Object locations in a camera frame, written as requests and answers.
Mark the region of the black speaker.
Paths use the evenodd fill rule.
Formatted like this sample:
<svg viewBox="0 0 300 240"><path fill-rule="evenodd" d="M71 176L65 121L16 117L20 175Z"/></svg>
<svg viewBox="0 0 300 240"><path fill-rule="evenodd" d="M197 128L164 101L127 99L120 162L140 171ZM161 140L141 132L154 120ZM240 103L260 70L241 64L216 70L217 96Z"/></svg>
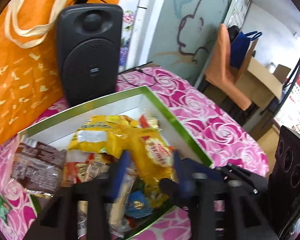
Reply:
<svg viewBox="0 0 300 240"><path fill-rule="evenodd" d="M56 52L64 96L70 106L115 92L123 10L116 4L77 4L61 11Z"/></svg>

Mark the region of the blue snack packet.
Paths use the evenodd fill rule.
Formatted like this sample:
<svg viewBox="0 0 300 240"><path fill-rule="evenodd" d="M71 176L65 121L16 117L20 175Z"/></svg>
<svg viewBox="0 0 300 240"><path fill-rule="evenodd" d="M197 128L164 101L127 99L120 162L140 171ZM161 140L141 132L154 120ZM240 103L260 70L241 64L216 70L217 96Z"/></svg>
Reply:
<svg viewBox="0 0 300 240"><path fill-rule="evenodd" d="M134 191L129 195L125 215L135 219L145 218L153 213L148 199L141 190Z"/></svg>

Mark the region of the red white snack packet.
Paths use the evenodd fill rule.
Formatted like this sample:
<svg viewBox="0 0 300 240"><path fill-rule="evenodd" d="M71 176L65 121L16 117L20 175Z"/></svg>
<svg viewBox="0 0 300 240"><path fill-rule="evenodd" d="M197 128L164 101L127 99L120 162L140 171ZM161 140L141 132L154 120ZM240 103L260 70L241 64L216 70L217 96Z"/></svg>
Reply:
<svg viewBox="0 0 300 240"><path fill-rule="evenodd" d="M67 162L63 168L62 187L85 183L93 180L101 173L109 170L110 164L117 159L105 153L90 153L84 162Z"/></svg>

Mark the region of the large yellow snack bag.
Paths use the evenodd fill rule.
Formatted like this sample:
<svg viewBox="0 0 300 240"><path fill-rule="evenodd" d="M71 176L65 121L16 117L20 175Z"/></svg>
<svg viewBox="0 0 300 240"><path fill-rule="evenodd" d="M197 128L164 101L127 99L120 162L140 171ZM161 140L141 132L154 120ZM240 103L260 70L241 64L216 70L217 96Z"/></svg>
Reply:
<svg viewBox="0 0 300 240"><path fill-rule="evenodd" d="M139 122L126 115L96 115L73 135L68 150L104 153L119 159L129 145L129 130Z"/></svg>

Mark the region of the orange chair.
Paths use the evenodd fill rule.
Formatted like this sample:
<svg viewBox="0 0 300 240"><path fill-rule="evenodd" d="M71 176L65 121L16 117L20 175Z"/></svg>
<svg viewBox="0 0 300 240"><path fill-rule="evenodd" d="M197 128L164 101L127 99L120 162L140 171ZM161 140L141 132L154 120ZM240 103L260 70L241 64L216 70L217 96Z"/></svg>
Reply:
<svg viewBox="0 0 300 240"><path fill-rule="evenodd" d="M220 24L210 61L204 70L206 81L224 92L241 110L247 110L252 101L235 86L235 76L230 71L231 44L228 29Z"/></svg>

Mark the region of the yellow cake packet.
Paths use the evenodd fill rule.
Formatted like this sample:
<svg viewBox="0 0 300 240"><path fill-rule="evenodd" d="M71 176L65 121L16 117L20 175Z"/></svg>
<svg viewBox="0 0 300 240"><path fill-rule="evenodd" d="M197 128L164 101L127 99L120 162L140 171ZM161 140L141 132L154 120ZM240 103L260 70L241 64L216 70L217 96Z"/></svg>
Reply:
<svg viewBox="0 0 300 240"><path fill-rule="evenodd" d="M130 129L129 149L150 206L159 208L168 199L159 182L165 178L175 181L171 149L153 128Z"/></svg>

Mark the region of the brown cookie packet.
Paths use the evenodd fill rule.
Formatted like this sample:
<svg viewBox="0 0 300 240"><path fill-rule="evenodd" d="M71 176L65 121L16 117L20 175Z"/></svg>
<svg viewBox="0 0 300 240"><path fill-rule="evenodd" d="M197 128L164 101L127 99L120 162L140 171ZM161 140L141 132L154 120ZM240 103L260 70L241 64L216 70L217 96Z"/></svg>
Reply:
<svg viewBox="0 0 300 240"><path fill-rule="evenodd" d="M11 179L32 195L52 197L60 188L66 150L23 138L14 154Z"/></svg>

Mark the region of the blue bag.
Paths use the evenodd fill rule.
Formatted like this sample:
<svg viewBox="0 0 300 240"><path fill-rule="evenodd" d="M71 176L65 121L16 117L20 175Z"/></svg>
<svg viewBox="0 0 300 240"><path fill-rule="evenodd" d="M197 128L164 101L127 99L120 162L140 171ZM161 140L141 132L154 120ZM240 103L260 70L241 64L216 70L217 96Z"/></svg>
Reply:
<svg viewBox="0 0 300 240"><path fill-rule="evenodd" d="M245 34L241 31L231 43L230 66L239 69L246 56L250 42L261 36L262 32L252 31Z"/></svg>

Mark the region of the green white cardboard box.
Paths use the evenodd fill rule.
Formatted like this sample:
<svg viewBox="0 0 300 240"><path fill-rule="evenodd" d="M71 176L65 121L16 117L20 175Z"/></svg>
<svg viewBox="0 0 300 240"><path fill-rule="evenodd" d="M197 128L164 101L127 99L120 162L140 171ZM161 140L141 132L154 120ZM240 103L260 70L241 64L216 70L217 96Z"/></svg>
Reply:
<svg viewBox="0 0 300 240"><path fill-rule="evenodd" d="M138 119L143 112L159 120L161 136L180 155L206 166L213 161L198 140L182 125L179 119L147 86L136 87L83 103L55 114L18 133L18 139L27 137L59 150L67 148L74 132L95 115L127 115ZM32 223L25 239L76 239L74 226L66 225L69 215L66 204L70 202L71 188L63 188L60 196L51 199Z"/></svg>

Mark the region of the dark green candy packet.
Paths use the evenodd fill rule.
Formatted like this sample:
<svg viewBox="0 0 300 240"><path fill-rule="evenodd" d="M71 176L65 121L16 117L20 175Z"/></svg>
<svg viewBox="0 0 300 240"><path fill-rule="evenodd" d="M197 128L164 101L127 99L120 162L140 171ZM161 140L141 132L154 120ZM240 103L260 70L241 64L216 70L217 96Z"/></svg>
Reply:
<svg viewBox="0 0 300 240"><path fill-rule="evenodd" d="M6 198L0 193L0 219L4 224L8 225L7 215L13 208Z"/></svg>

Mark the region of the orange tote bag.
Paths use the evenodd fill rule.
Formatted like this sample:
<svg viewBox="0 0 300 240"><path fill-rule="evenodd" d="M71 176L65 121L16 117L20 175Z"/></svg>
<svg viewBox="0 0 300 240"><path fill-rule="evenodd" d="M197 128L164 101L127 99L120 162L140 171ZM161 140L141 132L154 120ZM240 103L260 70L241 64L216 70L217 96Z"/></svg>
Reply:
<svg viewBox="0 0 300 240"><path fill-rule="evenodd" d="M0 145L63 93L56 20L72 0L11 0L0 15Z"/></svg>

